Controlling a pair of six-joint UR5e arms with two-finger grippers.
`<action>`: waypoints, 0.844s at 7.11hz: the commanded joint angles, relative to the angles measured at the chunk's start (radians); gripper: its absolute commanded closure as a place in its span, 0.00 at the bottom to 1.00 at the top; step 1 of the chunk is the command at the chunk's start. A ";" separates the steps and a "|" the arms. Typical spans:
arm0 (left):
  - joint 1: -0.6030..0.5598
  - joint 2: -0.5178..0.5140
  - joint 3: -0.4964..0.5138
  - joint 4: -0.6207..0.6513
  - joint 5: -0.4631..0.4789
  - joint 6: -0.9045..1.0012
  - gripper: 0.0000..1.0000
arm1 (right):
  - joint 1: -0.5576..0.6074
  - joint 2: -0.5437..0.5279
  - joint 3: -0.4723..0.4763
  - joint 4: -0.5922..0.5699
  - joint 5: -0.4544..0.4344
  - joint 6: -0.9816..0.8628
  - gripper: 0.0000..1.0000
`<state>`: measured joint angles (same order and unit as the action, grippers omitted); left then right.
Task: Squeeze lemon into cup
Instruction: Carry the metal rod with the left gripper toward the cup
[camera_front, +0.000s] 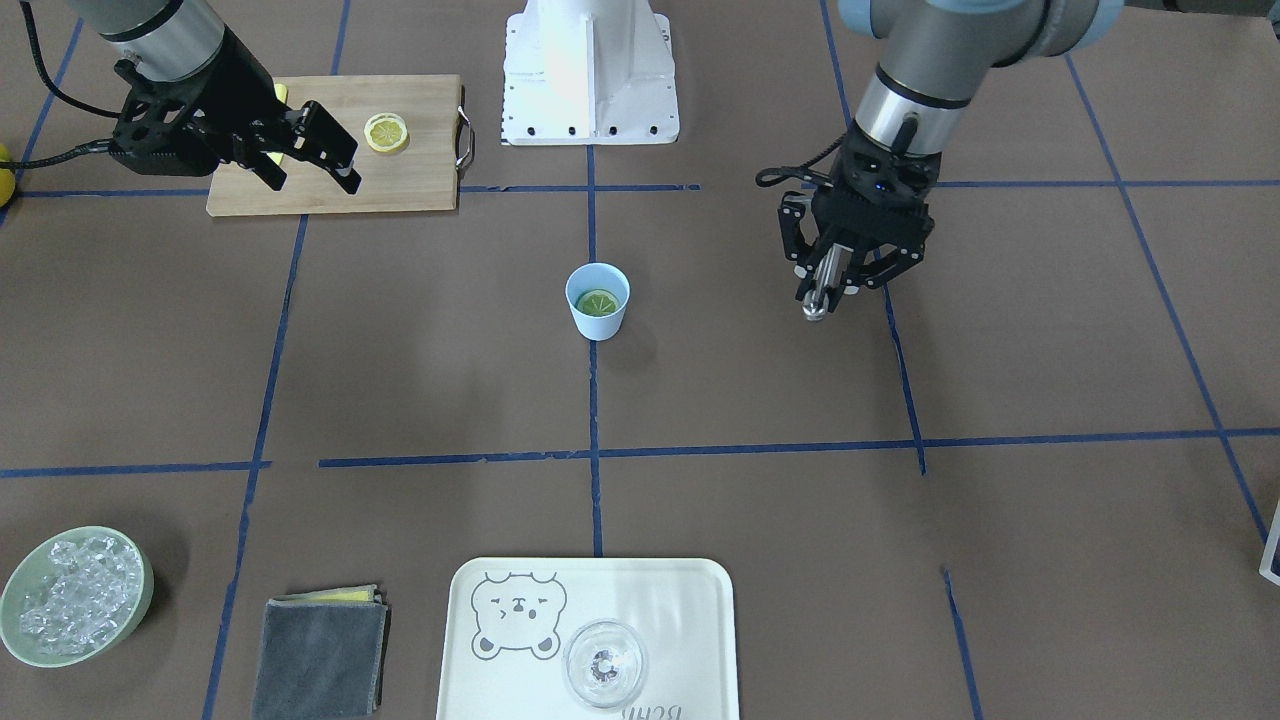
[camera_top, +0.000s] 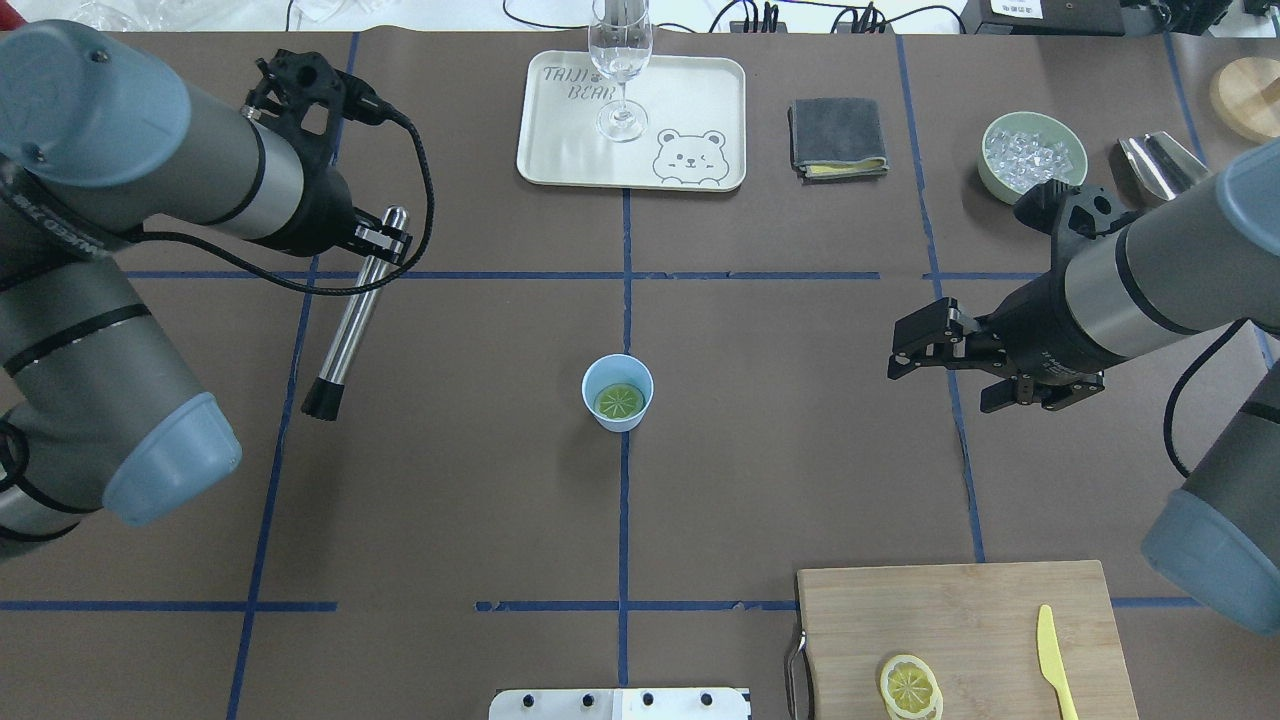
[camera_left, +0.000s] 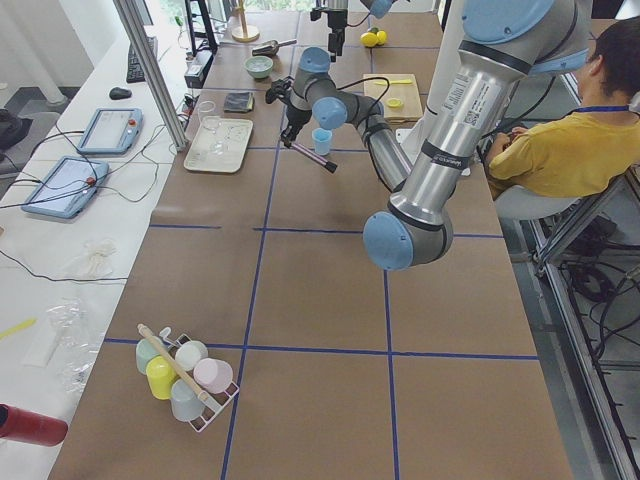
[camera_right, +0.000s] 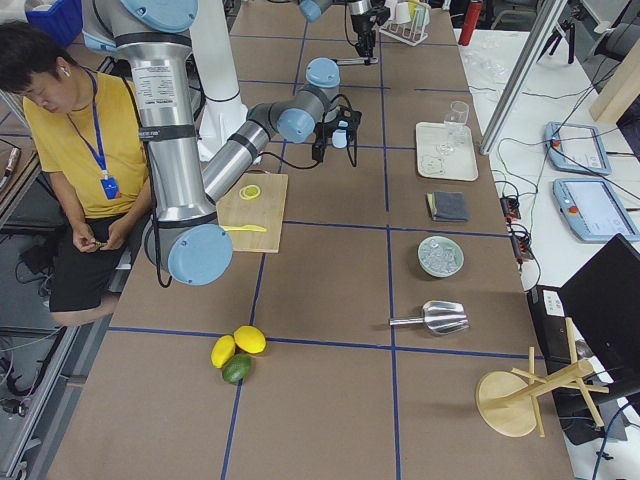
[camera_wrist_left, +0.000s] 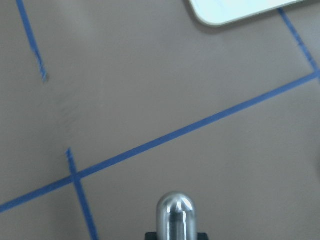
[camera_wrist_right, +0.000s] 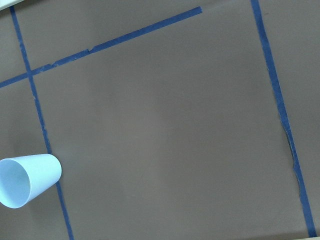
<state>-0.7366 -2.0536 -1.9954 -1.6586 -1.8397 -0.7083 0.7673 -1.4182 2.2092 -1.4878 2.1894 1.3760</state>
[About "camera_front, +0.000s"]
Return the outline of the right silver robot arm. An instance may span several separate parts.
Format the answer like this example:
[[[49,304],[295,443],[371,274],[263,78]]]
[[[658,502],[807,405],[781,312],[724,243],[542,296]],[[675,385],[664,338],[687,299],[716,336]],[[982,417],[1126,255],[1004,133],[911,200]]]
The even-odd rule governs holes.
[[[273,76],[206,1],[76,1],[73,9],[118,53],[129,92],[108,154],[141,176],[205,177],[250,170],[270,190],[282,154],[324,169],[356,193],[357,141],[316,101],[291,108]]]

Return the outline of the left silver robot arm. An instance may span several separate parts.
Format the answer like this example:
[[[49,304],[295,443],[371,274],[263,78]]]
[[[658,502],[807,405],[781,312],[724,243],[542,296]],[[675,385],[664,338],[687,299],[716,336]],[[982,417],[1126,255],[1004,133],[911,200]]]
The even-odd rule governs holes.
[[[884,51],[846,131],[815,160],[765,168],[785,181],[777,217],[796,299],[818,322],[860,290],[879,290],[919,264],[934,220],[927,204],[943,150],[988,72],[1059,56],[1102,38],[1120,1],[841,1],[852,31]]]

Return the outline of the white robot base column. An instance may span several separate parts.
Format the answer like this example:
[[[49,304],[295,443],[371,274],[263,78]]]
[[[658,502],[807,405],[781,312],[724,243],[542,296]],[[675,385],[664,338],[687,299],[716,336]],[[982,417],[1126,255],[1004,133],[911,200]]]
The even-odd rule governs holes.
[[[681,133],[671,23],[648,1],[529,1],[506,20],[500,141],[666,145]]]

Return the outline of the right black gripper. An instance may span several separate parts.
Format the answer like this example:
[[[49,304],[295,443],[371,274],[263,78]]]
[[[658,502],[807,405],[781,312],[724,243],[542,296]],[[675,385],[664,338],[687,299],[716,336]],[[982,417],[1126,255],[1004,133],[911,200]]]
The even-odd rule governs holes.
[[[261,141],[284,108],[273,78],[230,29],[204,68],[175,81],[143,77],[134,61],[114,70],[131,87],[109,138],[108,154],[141,176],[205,177],[221,164],[252,172],[271,191],[287,173]],[[358,143],[317,101],[285,113],[285,155],[324,169],[347,195],[356,195]]]

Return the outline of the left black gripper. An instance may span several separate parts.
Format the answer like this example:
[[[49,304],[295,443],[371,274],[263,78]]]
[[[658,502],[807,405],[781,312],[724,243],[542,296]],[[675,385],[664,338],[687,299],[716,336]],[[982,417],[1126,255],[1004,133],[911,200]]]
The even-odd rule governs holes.
[[[900,129],[882,147],[849,129],[809,161],[781,167],[782,181],[815,187],[810,195],[787,192],[780,204],[780,237],[800,278],[799,302],[833,245],[851,252],[841,277],[850,281],[850,295],[881,290],[924,259],[934,228],[925,199],[941,155],[908,154],[915,135]]]

